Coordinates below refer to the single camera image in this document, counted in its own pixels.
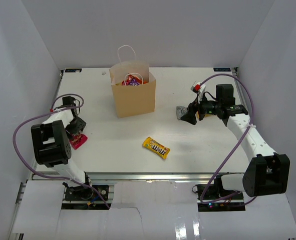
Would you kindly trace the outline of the colourful Fox's candy bag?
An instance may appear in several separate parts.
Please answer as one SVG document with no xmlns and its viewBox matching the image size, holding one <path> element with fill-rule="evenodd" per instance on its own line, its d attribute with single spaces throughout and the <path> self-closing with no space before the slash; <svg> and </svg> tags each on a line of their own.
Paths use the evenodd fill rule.
<svg viewBox="0 0 296 240">
<path fill-rule="evenodd" d="M 125 76 L 125 78 L 117 83 L 117 86 L 139 86 L 147 84 L 147 81 L 143 80 L 143 77 L 138 73 L 129 73 Z"/>
</svg>

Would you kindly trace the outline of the brown M&M's packet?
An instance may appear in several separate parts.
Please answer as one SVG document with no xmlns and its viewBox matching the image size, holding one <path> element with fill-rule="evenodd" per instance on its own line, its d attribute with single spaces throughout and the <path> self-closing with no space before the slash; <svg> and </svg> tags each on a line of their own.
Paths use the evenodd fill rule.
<svg viewBox="0 0 296 240">
<path fill-rule="evenodd" d="M 141 84 L 141 80 L 136 77 L 129 76 L 126 83 L 128 86 L 139 86 Z"/>
</svg>

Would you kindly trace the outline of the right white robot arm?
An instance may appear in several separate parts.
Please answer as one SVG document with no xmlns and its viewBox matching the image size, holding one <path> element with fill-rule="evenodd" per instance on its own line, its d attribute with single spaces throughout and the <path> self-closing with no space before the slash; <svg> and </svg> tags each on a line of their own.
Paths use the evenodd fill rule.
<svg viewBox="0 0 296 240">
<path fill-rule="evenodd" d="M 206 97 L 206 86 L 196 83 L 191 90 L 196 99 L 183 110 L 177 110 L 179 120 L 195 125 L 206 115 L 217 116 L 240 141 L 249 165 L 244 173 L 224 174 L 213 188 L 214 195 L 223 200 L 234 192 L 245 192 L 249 197 L 283 194 L 286 192 L 290 160 L 278 154 L 250 123 L 246 108 L 235 103 L 231 84 L 218 84 L 216 96 Z"/>
</svg>

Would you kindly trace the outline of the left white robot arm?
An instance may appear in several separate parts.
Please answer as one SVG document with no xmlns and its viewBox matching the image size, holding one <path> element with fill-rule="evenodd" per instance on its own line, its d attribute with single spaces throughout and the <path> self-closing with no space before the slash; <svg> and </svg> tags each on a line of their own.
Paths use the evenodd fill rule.
<svg viewBox="0 0 296 240">
<path fill-rule="evenodd" d="M 66 186 L 84 200 L 93 195 L 87 173 L 71 159 L 76 150 L 87 141 L 83 134 L 86 122 L 79 117 L 81 102 L 72 95 L 62 96 L 62 105 L 52 109 L 53 114 L 41 124 L 31 127 L 35 159 L 39 165 L 55 170 L 66 177 Z"/>
</svg>

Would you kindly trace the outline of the brown paper bag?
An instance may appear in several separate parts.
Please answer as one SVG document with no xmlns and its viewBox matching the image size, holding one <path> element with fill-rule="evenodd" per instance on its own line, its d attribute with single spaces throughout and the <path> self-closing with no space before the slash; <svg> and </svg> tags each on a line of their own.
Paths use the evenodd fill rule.
<svg viewBox="0 0 296 240">
<path fill-rule="evenodd" d="M 150 66 L 144 61 L 136 59 L 122 61 L 117 53 L 119 62 L 110 67 L 111 89 L 118 118 L 132 117 L 152 113 L 155 111 L 156 79 L 150 72 Z M 143 80 L 148 82 L 138 86 L 116 85 L 121 82 L 127 74 L 138 73 Z"/>
</svg>

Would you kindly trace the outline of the silver foil snack packet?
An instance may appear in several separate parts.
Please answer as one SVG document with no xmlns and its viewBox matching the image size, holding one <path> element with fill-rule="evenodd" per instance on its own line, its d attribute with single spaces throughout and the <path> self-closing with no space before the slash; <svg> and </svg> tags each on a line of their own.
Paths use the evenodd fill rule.
<svg viewBox="0 0 296 240">
<path fill-rule="evenodd" d="M 188 107 L 185 107 L 185 106 L 176 107 L 176 117 L 178 120 L 186 121 L 187 114 L 188 114 Z"/>
</svg>

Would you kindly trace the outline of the yellow M&M's packet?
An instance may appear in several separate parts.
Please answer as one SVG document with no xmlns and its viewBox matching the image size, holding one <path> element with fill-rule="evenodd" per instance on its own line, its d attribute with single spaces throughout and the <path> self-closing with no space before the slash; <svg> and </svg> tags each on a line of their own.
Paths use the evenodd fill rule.
<svg viewBox="0 0 296 240">
<path fill-rule="evenodd" d="M 157 142 L 151 137 L 147 137 L 143 141 L 142 147 L 152 151 L 153 153 L 157 154 L 159 157 L 161 157 L 164 160 L 167 158 L 170 152 L 170 148 L 165 147 L 164 145 L 160 144 L 159 142 Z"/>
</svg>

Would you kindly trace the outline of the aluminium table frame rail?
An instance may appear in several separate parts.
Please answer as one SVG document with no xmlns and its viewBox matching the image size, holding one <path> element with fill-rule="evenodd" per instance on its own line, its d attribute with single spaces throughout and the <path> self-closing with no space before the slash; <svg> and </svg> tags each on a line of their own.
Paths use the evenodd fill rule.
<svg viewBox="0 0 296 240">
<path fill-rule="evenodd" d="M 99 181 L 184 181 L 199 182 L 209 180 L 211 173 L 151 173 L 151 172 L 90 172 L 92 182 Z"/>
</svg>

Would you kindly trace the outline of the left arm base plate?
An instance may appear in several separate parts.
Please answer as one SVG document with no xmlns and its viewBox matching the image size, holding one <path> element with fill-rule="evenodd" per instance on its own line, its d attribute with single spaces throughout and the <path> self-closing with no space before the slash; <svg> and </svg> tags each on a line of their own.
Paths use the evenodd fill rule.
<svg viewBox="0 0 296 240">
<path fill-rule="evenodd" d="M 108 185 L 92 185 L 95 188 L 102 198 L 107 201 L 109 194 Z M 66 201 L 101 201 L 101 198 L 98 194 L 89 188 L 83 188 L 82 186 L 77 187 L 67 187 L 64 200 Z"/>
</svg>

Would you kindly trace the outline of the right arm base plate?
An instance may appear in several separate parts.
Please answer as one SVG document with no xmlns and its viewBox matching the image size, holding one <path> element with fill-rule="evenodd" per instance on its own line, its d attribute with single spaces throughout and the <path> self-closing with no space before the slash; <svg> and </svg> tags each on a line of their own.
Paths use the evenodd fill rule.
<svg viewBox="0 0 296 240">
<path fill-rule="evenodd" d="M 244 197 L 240 193 L 231 197 L 227 195 L 233 194 L 234 191 L 227 191 L 213 184 L 208 188 L 203 198 L 204 202 L 210 202 L 215 199 L 224 198 L 213 203 L 202 203 L 201 194 L 206 187 L 206 184 L 196 184 L 192 187 L 191 191 L 197 196 L 198 211 L 201 213 L 210 212 L 242 212 L 245 211 Z"/>
</svg>

